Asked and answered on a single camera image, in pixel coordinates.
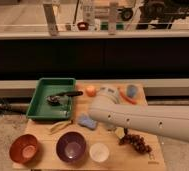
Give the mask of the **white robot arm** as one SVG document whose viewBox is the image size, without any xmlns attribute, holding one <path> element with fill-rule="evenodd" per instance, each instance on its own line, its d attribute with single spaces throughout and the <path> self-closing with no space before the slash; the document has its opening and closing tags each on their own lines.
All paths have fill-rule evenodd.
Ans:
<svg viewBox="0 0 189 171">
<path fill-rule="evenodd" d="M 189 142 L 189 106 L 119 103 L 119 90 L 102 86 L 88 108 L 96 121 Z"/>
</svg>

